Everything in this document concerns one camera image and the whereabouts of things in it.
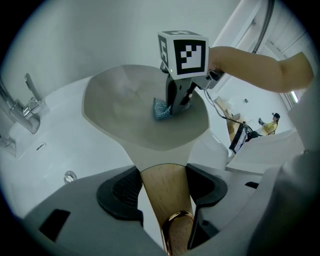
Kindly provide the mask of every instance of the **person's arm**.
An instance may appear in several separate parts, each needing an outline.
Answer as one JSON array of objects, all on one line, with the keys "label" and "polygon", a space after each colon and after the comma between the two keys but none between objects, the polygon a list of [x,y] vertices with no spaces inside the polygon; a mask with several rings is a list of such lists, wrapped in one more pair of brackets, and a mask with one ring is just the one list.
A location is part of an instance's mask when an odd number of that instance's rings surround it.
[{"label": "person's arm", "polygon": [[302,52],[277,61],[268,56],[218,46],[209,50],[208,69],[221,70],[276,93],[305,89],[314,78],[312,68]]}]

